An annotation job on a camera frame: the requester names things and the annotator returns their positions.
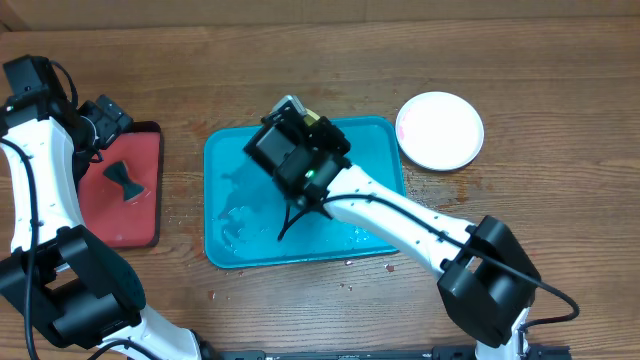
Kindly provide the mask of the yellow-green plate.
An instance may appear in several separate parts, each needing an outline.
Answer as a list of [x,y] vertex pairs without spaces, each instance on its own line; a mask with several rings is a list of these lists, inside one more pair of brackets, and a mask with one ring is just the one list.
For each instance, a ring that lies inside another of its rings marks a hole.
[[321,116],[314,111],[307,109],[303,121],[308,128],[317,128],[320,126]]

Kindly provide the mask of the white plate with red smear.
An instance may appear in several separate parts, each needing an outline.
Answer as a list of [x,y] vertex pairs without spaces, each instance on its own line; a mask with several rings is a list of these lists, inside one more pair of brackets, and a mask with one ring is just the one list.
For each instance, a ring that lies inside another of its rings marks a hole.
[[441,91],[409,99],[396,116],[395,132],[408,159],[439,172],[469,165],[485,137],[479,112],[465,99]]

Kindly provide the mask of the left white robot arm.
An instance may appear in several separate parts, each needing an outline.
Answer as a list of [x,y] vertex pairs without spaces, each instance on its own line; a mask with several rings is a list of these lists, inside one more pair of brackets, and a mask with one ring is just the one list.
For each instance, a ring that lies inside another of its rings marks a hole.
[[16,211],[1,294],[24,317],[30,353],[39,332],[56,347],[77,345],[96,356],[218,356],[197,333],[149,306],[134,269],[85,226],[74,161],[89,161],[131,124],[105,96],[76,109],[64,97],[27,93],[9,97],[1,110]]

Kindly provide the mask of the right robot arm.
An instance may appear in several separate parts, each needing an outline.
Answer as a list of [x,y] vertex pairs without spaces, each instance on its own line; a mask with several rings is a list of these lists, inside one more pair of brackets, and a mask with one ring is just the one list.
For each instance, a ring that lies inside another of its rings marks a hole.
[[383,186],[348,158],[344,133],[295,96],[261,122],[244,151],[301,216],[360,227],[430,271],[449,318],[476,340],[476,358],[527,357],[524,324],[540,274],[503,222],[473,224]]

